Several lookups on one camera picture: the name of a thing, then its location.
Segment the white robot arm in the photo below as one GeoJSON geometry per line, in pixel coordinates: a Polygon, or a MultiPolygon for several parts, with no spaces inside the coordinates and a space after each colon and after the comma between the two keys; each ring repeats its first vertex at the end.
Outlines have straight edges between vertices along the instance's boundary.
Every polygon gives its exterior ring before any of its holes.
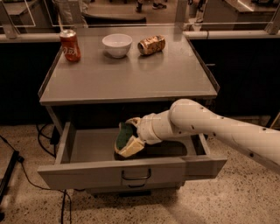
{"type": "Polygon", "coordinates": [[[198,134],[215,137],[258,164],[280,172],[279,130],[216,115],[190,99],[177,100],[164,112],[120,123],[115,152],[129,158],[147,144],[198,134]]]}

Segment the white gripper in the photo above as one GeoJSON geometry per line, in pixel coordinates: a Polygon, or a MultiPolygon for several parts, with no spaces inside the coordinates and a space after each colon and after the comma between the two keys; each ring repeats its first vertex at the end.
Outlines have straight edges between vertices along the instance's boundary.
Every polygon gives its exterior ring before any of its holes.
{"type": "Polygon", "coordinates": [[[174,136],[173,125],[168,112],[149,114],[133,117],[126,121],[127,124],[137,127],[138,137],[132,136],[127,143],[126,158],[129,158],[144,148],[146,144],[157,144],[174,136]]]}

